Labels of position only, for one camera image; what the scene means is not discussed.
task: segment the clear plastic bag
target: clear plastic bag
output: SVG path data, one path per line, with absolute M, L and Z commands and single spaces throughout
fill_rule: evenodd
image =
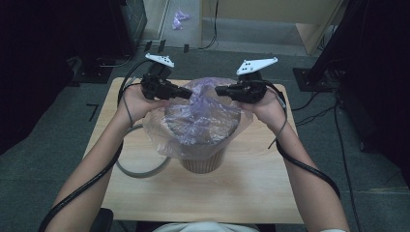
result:
M 143 128 L 157 152 L 181 160 L 206 160 L 247 128 L 252 113 L 215 92 L 216 86 L 233 83 L 217 77 L 193 80 L 184 86 L 192 90 L 189 100 L 172 99 L 168 107 L 147 114 Z

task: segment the hand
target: hand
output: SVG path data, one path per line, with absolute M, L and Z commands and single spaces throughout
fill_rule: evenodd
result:
M 261 101 L 253 104 L 240 102 L 239 105 L 245 110 L 252 111 L 260 121 L 265 123 L 274 133 L 277 133 L 285 121 L 283 108 L 277 95 L 274 90 L 268 88 Z
M 166 100 L 156 101 L 145 99 L 141 91 L 141 85 L 132 85 L 124 92 L 117 109 L 117 114 L 121 115 L 124 120 L 128 120 L 128 122 L 130 121 L 130 116 L 125 106 L 124 98 L 132 117 L 132 124 L 143 118 L 149 111 L 169 104 Z

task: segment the black cable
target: black cable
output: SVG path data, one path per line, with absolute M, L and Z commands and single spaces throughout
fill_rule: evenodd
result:
M 343 167 L 344 167 L 344 172 L 346 173 L 346 179 L 347 179 L 347 185 L 349 187 L 349 192 L 350 192 L 350 200 L 352 202 L 352 208 L 353 208 L 353 215 L 355 216 L 355 220 L 356 220 L 356 224 L 358 225 L 358 229 L 359 232 L 362 231 L 361 228 L 361 224 L 359 222 L 359 216 L 356 210 L 356 204 L 355 204 L 355 198 L 353 195 L 353 190 L 352 190 L 352 182 L 350 180 L 350 174 L 349 174 L 349 170 L 347 168 L 347 161 L 346 161 L 346 154 L 344 152 L 344 144 L 343 144 L 343 138 L 341 136 L 341 132 L 340 132 L 340 127 L 338 126 L 338 121 L 337 121 L 337 105 L 338 105 L 338 99 L 335 103 L 335 124 L 336 124 L 336 128 L 337 128 L 337 135 L 338 135 L 338 139 L 340 141 L 340 147 L 341 147 L 341 155 L 343 157 Z
M 124 85 L 127 82 L 127 79 L 130 77 L 130 75 L 142 64 L 146 63 L 146 62 L 151 62 L 151 60 L 145 60 L 142 61 L 140 63 L 138 63 L 137 65 L 135 65 L 134 67 L 132 67 L 132 69 L 127 73 L 126 78 L 124 78 L 123 83 L 121 84 L 121 88 L 119 90 L 118 93 L 118 101 L 117 101 L 117 105 L 119 104 L 121 98 L 123 97 L 124 94 Z M 74 199 L 76 199 L 82 192 L 84 192 L 85 190 L 87 190 L 89 187 L 91 187 L 92 185 L 94 185 L 99 179 L 101 179 L 111 168 L 112 166 L 114 166 L 114 164 L 117 162 L 118 158 L 120 157 L 121 151 L 123 149 L 123 145 L 124 145 L 124 140 L 121 142 L 119 148 L 117 149 L 117 151 L 115 152 L 114 157 L 112 158 L 112 160 L 109 162 L 109 164 L 101 171 L 99 172 L 95 177 L 93 177 L 90 181 L 88 181 L 87 183 L 85 183 L 84 185 L 82 185 L 81 187 L 79 187 L 77 190 L 73 191 L 70 195 L 68 195 L 66 198 L 64 198 L 62 201 L 60 201 L 57 205 L 55 205 L 49 212 L 48 214 L 44 217 L 40 228 L 39 228 L 39 232 L 44 232 L 46 230 L 46 228 L 48 227 L 49 223 L 52 221 L 52 219 L 64 208 L 66 207 L 70 202 L 72 202 Z
M 359 48 L 361 48 L 362 42 L 363 42 L 363 35 L 364 35 L 364 30 L 365 30 L 365 25 L 366 25 L 367 10 L 368 10 L 369 5 L 370 5 L 370 0 L 367 0 L 366 8 L 365 8 L 365 13 L 364 13 L 364 15 L 363 15 L 362 28 L 361 28 L 360 36 L 359 36 L 359 40 L 358 40 L 358 47 L 357 47 L 356 52 L 355 52 L 354 54 L 351 54 L 349 57 L 337 58 L 337 59 L 330 60 L 330 61 L 327 62 L 323 67 L 321 67 L 319 73 L 322 73 L 322 72 L 324 72 L 325 70 L 327 70 L 327 69 L 328 69 L 328 66 L 329 66 L 330 64 L 333 64 L 334 62 L 340 62 L 340 61 L 348 61 L 348 60 L 351 60 L 353 57 L 355 57 L 355 56 L 359 53 Z
M 277 99 L 278 99 L 278 101 L 280 102 L 280 104 L 282 105 L 282 108 L 283 108 L 284 113 L 285 113 L 285 116 L 286 116 L 286 120 L 285 120 L 285 122 L 284 122 L 282 128 L 280 129 L 280 131 L 279 131 L 279 133 L 278 133 L 278 136 L 277 136 L 277 138 L 274 140 L 274 142 L 277 142 L 277 148 L 278 148 L 279 153 L 283 156 L 284 159 L 288 160 L 289 162 L 293 163 L 294 165 L 296 165 L 296 166 L 298 166 L 298 167 L 304 169 L 305 171 L 310 172 L 311 174 L 317 176 L 318 178 L 320 178 L 320 179 L 322 179 L 323 181 L 325 181 L 326 183 L 328 183 L 328 184 L 332 187 L 332 189 L 335 191 L 337 197 L 340 198 L 340 191 L 339 191 L 339 189 L 338 189 L 338 187 L 337 187 L 337 184 L 336 184 L 329 176 L 327 176 L 325 173 L 323 173 L 323 172 L 317 170 L 316 168 L 314 168 L 314 167 L 312 167 L 312 166 L 309 166 L 309 165 L 307 165 L 307 164 L 305 164 L 305 163 L 303 163 L 303 162 L 300 162 L 300 161 L 298 161 L 298 160 L 292 158 L 291 156 L 289 156 L 289 155 L 282 149 L 282 147 L 280 146 L 280 144 L 279 144 L 279 142 L 278 142 L 278 137 L 279 137 L 280 133 L 282 132 L 282 130 L 283 130 L 283 128 L 284 128 L 284 126 L 285 126 L 285 124 L 286 124 L 286 122 L 287 122 L 287 107 L 286 107 L 286 101 L 285 101 L 285 98 L 284 98 L 284 94 L 283 94 L 281 91 L 279 91 L 278 88 L 276 88 L 275 85 L 272 84 L 271 82 L 266 81 L 266 80 L 262 80 L 262 82 L 265 82 L 266 85 L 268 85 L 269 87 L 271 87 L 271 88 L 273 88 L 275 91 L 277 91 L 277 93 L 278 93 Z
M 324 89 L 324 90 L 321 90 L 321 91 L 318 91 L 318 92 L 314 93 L 314 94 L 310 97 L 310 99 L 307 101 L 307 103 L 305 103 L 303 106 L 298 107 L 298 108 L 292 108 L 292 112 L 306 108 L 306 107 L 311 103 L 311 101 L 313 101 L 314 97 L 316 97 L 318 94 L 320 94 L 320 93 L 325 93 L 325 92 L 328 92 L 328 91 L 333 90 L 333 89 L 334 89 L 334 88 Z
M 129 55 L 129 58 L 127 59 L 127 61 L 125 61 L 125 62 L 123 62 L 123 63 L 121 63 L 121 64 L 118 64 L 118 65 L 100 65 L 100 67 L 102 67 L 102 68 L 118 68 L 118 67 L 122 67 L 122 66 L 127 65 L 127 64 L 129 63 L 129 61 L 131 60 L 131 58 L 132 58 L 132 56 Z
M 215 7 L 215 18 L 214 18 L 214 37 L 211 39 L 211 41 L 209 42 L 209 44 L 205 47 L 199 47 L 198 49 L 203 50 L 203 49 L 207 49 L 209 47 L 211 47 L 212 45 L 214 45 L 215 41 L 217 40 L 217 18 L 218 18 L 218 7 L 220 4 L 220 0 L 217 1 L 217 5 Z
M 92 185 L 94 185 L 99 179 L 101 179 L 111 168 L 114 166 L 115 162 L 117 159 L 120 157 L 121 151 L 123 149 L 123 144 L 124 141 L 120 144 L 120 147 L 117 149 L 117 152 L 115 152 L 114 157 L 112 160 L 109 162 L 109 164 L 101 171 L 99 172 L 95 177 L 93 177 L 90 181 L 82 185 L 80 188 L 77 190 L 73 191 L 70 195 L 68 195 L 66 198 L 64 198 L 62 201 L 60 201 L 57 205 L 55 205 L 45 216 L 45 218 L 42 221 L 42 224 L 40 225 L 39 232 L 44 232 L 49 225 L 49 223 L 52 221 L 52 219 L 64 208 L 66 207 L 70 202 L 72 202 L 74 199 L 76 199 L 82 192 L 85 190 L 89 189 Z
M 121 226 L 121 228 L 124 230 L 124 232 L 129 232 L 129 229 L 127 228 L 127 226 L 124 224 L 123 221 L 117 220 L 117 223 Z
M 335 107 L 334 107 L 334 106 L 331 106 L 331 107 L 329 107 L 329 108 L 327 108 L 327 109 L 325 109 L 325 110 L 323 110 L 323 111 L 320 111 L 319 113 L 317 113 L 317 114 L 315 114 L 315 115 L 308 116 L 308 117 L 306 117 L 305 119 L 303 119 L 303 120 L 301 120 L 301 121 L 295 123 L 295 125 L 296 125 L 296 127 L 299 127 L 299 126 L 303 126 L 303 125 L 305 125 L 305 124 L 308 124 L 308 123 L 312 122 L 313 120 L 315 120 L 317 117 L 322 117 L 322 116 L 324 116 L 327 112 L 329 112 L 329 111 L 330 111 L 331 109 L 333 109 L 333 108 L 335 108 Z
M 295 164 L 296 166 L 304 169 L 305 171 L 310 172 L 311 174 L 317 176 L 318 178 L 322 179 L 323 181 L 325 181 L 326 183 L 329 184 L 329 186 L 332 187 L 332 189 L 335 191 L 336 195 L 338 198 L 340 198 L 340 191 L 337 187 L 337 184 L 329 177 L 327 176 L 325 173 L 317 170 L 316 168 L 309 166 L 305 163 L 302 163 L 294 158 L 292 158 L 291 156 L 289 156 L 284 150 L 283 148 L 280 146 L 279 142 L 277 142 L 277 148 L 279 153 L 289 162 Z
M 131 128 L 128 129 L 127 134 L 129 134 L 132 131 L 138 130 L 142 128 L 142 124 L 137 124 Z M 117 166 L 118 168 L 127 176 L 129 177 L 133 177 L 133 178 L 148 178 L 148 177 L 152 177 L 157 175 L 158 173 L 160 173 L 161 171 L 163 171 L 164 168 L 166 168 L 169 164 L 169 162 L 171 161 L 170 157 L 166 157 L 165 160 L 163 162 L 160 163 L 160 165 L 158 165 L 157 167 L 155 167 L 154 169 L 147 171 L 147 172 L 132 172 L 127 170 L 125 167 L 123 167 L 123 165 L 121 165 L 120 160 L 117 160 Z

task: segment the tabletop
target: tabletop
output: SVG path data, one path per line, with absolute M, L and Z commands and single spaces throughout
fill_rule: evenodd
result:
M 123 79 L 113 80 L 85 154 L 113 117 Z M 282 85 L 276 87 L 286 96 Z M 296 131 L 287 105 L 288 122 Z M 171 159 L 158 175 L 144 179 L 129 177 L 114 166 L 102 206 L 121 220 L 303 223 L 283 158 L 276 146 L 268 149 L 273 139 L 273 133 L 254 116 L 211 173 L 191 173 L 177 159 Z M 119 161 L 129 171 L 144 172 L 164 159 L 144 130 L 135 130 L 126 136 Z

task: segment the bucket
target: bucket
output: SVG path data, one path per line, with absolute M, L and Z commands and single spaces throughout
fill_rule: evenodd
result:
M 223 154 L 225 149 L 222 148 L 211 157 L 205 160 L 195 159 L 179 159 L 181 165 L 188 171 L 196 174 L 205 174 L 212 172 L 220 167 L 223 161 Z

